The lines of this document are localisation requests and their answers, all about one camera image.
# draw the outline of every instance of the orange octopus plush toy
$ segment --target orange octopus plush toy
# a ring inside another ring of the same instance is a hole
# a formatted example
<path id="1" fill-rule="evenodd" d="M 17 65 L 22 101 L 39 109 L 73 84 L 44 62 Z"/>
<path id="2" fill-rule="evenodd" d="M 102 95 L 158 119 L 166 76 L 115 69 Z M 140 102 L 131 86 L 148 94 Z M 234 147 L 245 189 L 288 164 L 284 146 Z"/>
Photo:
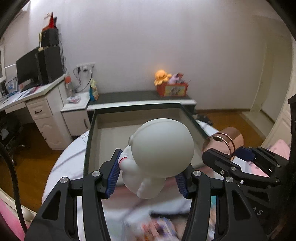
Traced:
<path id="1" fill-rule="evenodd" d="M 171 74 L 168 74 L 163 69 L 161 69 L 155 73 L 154 85 L 157 86 L 157 85 L 161 85 L 162 83 L 168 82 L 168 80 L 171 77 L 172 77 Z"/>

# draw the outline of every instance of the computer monitor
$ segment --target computer monitor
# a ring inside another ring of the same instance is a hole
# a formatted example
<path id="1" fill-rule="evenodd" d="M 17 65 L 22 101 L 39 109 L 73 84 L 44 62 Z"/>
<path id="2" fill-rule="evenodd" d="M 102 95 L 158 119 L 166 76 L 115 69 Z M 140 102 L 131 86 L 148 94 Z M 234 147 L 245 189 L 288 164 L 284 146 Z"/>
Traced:
<path id="1" fill-rule="evenodd" d="M 17 81 L 22 84 L 27 80 L 32 80 L 34 86 L 40 85 L 38 81 L 38 66 L 36 54 L 38 48 L 33 49 L 29 53 L 17 60 Z"/>

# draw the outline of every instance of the black box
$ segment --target black box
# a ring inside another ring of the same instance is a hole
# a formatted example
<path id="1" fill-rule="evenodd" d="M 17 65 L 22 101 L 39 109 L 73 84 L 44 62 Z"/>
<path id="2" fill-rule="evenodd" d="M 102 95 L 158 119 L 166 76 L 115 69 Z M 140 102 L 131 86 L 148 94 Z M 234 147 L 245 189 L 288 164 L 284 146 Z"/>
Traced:
<path id="1" fill-rule="evenodd" d="M 44 48 L 36 54 L 36 58 L 41 85 L 51 83 L 63 75 L 59 46 Z"/>
<path id="2" fill-rule="evenodd" d="M 59 45 L 59 30 L 57 28 L 49 28 L 41 34 L 41 47 Z"/>

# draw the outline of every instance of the cabinet handle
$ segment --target cabinet handle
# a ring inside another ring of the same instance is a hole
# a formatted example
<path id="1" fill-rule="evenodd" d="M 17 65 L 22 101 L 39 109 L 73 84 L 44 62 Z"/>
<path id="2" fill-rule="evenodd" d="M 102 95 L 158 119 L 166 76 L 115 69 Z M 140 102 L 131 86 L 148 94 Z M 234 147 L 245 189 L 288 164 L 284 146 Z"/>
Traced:
<path id="1" fill-rule="evenodd" d="M 84 126 L 85 126 L 86 129 L 88 129 L 85 119 L 84 119 Z"/>

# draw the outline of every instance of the copper cup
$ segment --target copper cup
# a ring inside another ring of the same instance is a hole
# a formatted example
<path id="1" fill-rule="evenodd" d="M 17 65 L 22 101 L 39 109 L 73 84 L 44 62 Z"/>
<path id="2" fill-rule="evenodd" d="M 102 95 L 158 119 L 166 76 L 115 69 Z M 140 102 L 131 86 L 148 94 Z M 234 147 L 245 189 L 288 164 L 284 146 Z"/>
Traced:
<path id="1" fill-rule="evenodd" d="M 244 138 L 239 130 L 234 127 L 227 127 L 209 136 L 202 146 L 202 152 L 214 148 L 220 152 L 231 155 L 238 147 L 243 145 Z"/>

